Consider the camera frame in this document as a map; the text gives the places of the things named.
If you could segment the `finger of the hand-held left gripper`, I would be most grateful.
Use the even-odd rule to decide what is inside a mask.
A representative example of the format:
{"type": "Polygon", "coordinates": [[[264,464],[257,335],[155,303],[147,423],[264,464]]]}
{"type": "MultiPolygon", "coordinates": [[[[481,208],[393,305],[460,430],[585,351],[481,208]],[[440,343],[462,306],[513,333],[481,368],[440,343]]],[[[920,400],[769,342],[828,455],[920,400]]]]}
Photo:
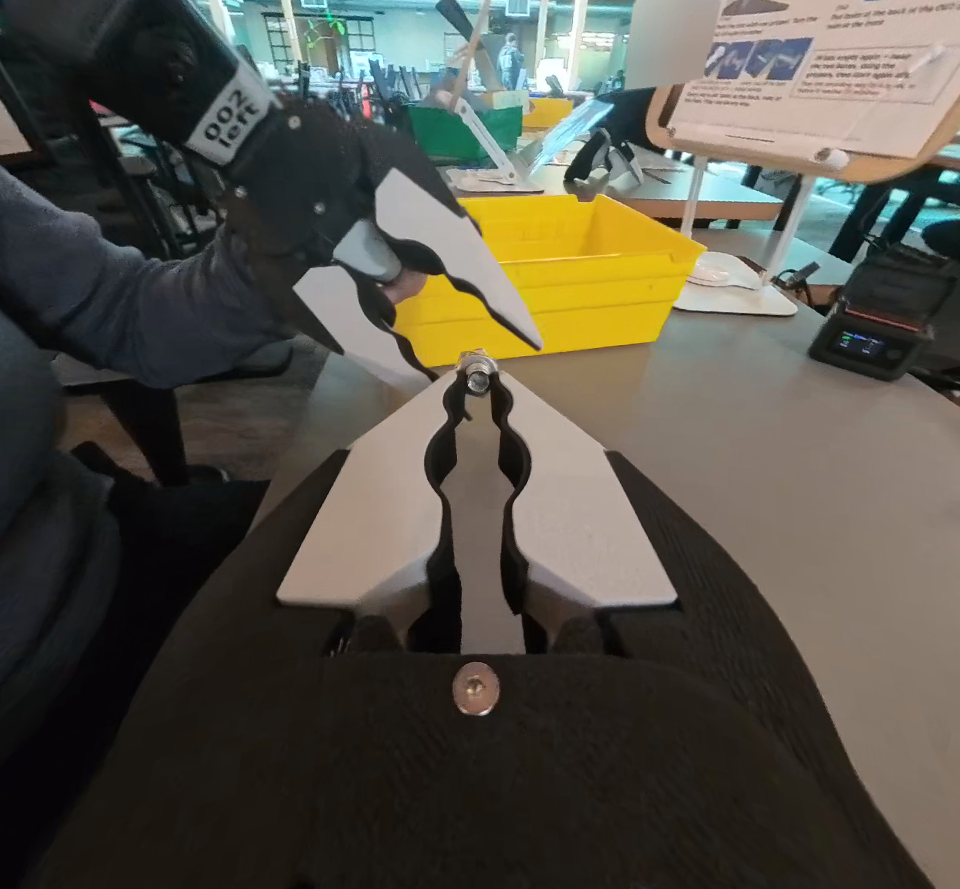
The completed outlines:
{"type": "Polygon", "coordinates": [[[479,300],[500,326],[541,351],[542,334],[518,289],[470,215],[452,205],[452,199],[437,199],[391,168],[375,189],[374,221],[406,268],[445,276],[479,300]]]}
{"type": "Polygon", "coordinates": [[[394,308],[366,276],[315,267],[294,284],[294,293],[340,355],[390,387],[427,387],[437,379],[394,330],[394,308]]]}

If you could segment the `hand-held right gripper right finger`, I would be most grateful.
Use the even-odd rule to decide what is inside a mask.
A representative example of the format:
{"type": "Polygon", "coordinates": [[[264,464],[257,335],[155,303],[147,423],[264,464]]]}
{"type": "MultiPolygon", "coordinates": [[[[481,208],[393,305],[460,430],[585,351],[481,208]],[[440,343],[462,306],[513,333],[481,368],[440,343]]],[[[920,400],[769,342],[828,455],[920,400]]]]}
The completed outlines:
{"type": "Polygon", "coordinates": [[[501,585],[524,650],[545,653],[573,619],[675,607],[678,592],[614,455],[503,370],[489,374],[487,392],[511,486],[501,585]]]}

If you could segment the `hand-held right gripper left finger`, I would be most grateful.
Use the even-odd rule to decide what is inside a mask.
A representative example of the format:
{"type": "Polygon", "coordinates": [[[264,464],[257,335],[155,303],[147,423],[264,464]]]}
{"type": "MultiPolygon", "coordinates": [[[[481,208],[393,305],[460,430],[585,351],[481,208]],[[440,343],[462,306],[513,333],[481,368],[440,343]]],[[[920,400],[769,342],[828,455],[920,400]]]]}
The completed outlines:
{"type": "Polygon", "coordinates": [[[466,399],[464,372],[451,370],[329,458],[333,481],[279,604],[386,619],[414,651],[459,651],[462,583],[442,487],[466,399]]]}

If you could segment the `yellow plastic bin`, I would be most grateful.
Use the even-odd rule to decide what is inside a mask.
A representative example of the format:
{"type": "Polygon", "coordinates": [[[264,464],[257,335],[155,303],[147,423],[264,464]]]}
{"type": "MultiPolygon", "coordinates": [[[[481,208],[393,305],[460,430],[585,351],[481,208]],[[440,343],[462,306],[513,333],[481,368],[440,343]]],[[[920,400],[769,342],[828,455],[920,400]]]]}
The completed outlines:
{"type": "Polygon", "coordinates": [[[426,367],[462,352],[494,359],[656,341],[704,247],[606,196],[460,200],[521,295],[542,337],[535,351],[443,276],[396,310],[395,329],[426,367]]]}

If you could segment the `metal bolt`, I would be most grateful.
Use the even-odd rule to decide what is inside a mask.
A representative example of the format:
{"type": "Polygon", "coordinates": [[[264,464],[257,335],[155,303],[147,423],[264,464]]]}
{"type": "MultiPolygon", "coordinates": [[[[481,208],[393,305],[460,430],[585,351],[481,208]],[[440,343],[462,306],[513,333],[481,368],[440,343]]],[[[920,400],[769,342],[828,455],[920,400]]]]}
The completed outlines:
{"type": "Polygon", "coordinates": [[[457,371],[463,376],[467,393],[477,399],[490,394],[499,376],[498,361],[482,347],[461,352],[457,371]]]}

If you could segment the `person's left forearm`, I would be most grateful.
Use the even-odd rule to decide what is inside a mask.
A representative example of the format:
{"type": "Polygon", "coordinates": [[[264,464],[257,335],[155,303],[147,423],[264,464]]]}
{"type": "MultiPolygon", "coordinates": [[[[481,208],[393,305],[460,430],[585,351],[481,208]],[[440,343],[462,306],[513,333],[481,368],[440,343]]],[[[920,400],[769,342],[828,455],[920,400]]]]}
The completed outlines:
{"type": "Polygon", "coordinates": [[[160,389],[218,376],[295,334],[225,227],[196,255],[150,258],[6,170],[1,287],[4,312],[44,349],[160,389]]]}

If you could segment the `person's left hand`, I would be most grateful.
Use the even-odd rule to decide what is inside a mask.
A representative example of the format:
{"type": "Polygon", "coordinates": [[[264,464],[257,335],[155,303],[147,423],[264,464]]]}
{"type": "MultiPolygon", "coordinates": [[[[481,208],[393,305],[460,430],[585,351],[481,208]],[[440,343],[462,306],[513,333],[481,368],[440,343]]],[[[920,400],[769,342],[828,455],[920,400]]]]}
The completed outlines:
{"type": "Polygon", "coordinates": [[[394,307],[419,295],[428,281],[428,275],[423,272],[401,269],[391,281],[380,283],[379,289],[384,297],[394,307]]]}

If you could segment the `white stand with wooden stick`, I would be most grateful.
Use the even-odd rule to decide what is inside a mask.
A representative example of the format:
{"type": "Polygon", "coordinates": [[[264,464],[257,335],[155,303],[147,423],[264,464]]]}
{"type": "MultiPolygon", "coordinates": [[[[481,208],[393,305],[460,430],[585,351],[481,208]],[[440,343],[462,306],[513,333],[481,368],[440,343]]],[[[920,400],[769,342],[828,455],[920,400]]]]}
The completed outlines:
{"type": "Polygon", "coordinates": [[[481,144],[492,163],[492,184],[494,186],[504,190],[505,194],[539,195],[543,193],[543,189],[534,186],[529,178],[528,171],[517,168],[508,154],[499,146],[497,140],[491,135],[476,111],[469,102],[463,98],[469,69],[474,62],[474,57],[487,29],[492,2],[493,0],[481,1],[477,22],[466,44],[465,52],[452,88],[438,88],[431,94],[431,99],[438,103],[440,109],[456,115],[462,122],[462,125],[469,130],[473,138],[481,144]]]}

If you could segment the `green plastic bin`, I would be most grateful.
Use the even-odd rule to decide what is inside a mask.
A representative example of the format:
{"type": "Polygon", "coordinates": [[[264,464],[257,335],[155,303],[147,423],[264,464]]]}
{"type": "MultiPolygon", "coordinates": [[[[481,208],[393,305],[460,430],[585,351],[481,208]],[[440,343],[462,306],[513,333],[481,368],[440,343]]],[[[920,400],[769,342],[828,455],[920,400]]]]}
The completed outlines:
{"type": "MultiPolygon", "coordinates": [[[[436,107],[405,106],[416,144],[428,157],[444,164],[477,163],[486,160],[487,151],[468,125],[456,113],[436,107]]],[[[510,153],[522,134],[523,106],[488,109],[477,113],[499,148],[510,153]]]]}

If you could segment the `small yellow bin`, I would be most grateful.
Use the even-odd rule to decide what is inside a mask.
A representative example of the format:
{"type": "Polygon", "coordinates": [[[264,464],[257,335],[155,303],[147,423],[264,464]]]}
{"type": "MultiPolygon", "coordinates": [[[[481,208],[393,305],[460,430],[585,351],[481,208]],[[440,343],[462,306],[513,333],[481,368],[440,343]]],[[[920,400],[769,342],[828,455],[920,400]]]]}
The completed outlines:
{"type": "Polygon", "coordinates": [[[567,97],[530,97],[522,117],[522,132],[534,134],[555,128],[575,109],[574,100],[567,97]]]}

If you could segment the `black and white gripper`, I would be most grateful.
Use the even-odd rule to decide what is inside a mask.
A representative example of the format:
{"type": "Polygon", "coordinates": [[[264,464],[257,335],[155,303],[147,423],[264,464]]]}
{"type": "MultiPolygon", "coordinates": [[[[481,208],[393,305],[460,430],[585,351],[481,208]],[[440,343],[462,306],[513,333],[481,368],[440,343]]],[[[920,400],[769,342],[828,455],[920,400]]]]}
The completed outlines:
{"type": "Polygon", "coordinates": [[[605,195],[635,201],[644,183],[649,158],[657,151],[630,138],[626,129],[607,124],[595,129],[566,168],[562,186],[578,197],[605,195]]]}

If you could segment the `white board stand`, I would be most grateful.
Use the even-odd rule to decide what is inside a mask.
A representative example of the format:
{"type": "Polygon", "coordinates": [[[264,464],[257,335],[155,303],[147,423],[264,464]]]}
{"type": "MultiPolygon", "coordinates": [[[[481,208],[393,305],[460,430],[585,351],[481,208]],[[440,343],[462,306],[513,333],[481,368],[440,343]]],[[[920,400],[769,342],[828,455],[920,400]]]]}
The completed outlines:
{"type": "Polygon", "coordinates": [[[814,184],[813,175],[798,176],[796,194],[788,200],[785,222],[772,237],[772,252],[762,272],[754,271],[738,256],[707,249],[698,257],[673,310],[703,315],[795,316],[798,304],[774,285],[774,278],[783,271],[814,184]]]}

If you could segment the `person's legs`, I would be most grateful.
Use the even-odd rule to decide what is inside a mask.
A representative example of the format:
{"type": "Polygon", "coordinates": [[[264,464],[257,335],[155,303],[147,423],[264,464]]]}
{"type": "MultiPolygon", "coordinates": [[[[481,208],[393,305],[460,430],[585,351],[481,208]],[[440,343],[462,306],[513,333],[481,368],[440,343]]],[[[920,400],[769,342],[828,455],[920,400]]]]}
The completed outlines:
{"type": "Polygon", "coordinates": [[[62,451],[50,358],[1,317],[1,759],[30,739],[114,597],[111,481],[62,451]]]}

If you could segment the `black label printer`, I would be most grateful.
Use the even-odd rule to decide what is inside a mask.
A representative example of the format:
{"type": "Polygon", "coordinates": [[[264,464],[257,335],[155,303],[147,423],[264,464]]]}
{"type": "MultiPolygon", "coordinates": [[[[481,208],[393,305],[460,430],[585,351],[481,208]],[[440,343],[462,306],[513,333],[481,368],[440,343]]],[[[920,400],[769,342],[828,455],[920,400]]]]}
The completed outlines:
{"type": "Polygon", "coordinates": [[[839,289],[813,338],[813,361],[892,382],[918,364],[956,284],[954,263],[927,247],[873,250],[839,289]]]}

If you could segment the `instruction sheet board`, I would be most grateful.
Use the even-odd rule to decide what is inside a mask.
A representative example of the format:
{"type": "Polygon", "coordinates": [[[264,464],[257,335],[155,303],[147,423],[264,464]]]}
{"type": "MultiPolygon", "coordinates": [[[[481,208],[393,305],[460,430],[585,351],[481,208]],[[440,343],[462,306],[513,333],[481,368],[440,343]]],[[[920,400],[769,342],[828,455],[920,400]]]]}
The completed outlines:
{"type": "Polygon", "coordinates": [[[691,72],[654,94],[657,146],[894,179],[958,138],[959,0],[718,0],[691,72]]]}

